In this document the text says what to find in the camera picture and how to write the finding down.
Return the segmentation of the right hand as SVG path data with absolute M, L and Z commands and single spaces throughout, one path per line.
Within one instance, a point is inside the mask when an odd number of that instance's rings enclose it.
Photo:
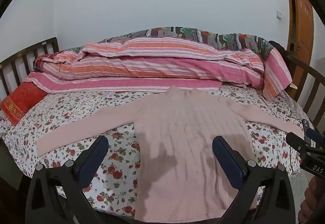
M 319 183 L 318 178 L 313 176 L 309 181 L 309 186 L 305 190 L 305 200 L 300 205 L 300 211 L 298 213 L 299 223 L 306 223 L 315 208 L 319 199 Z

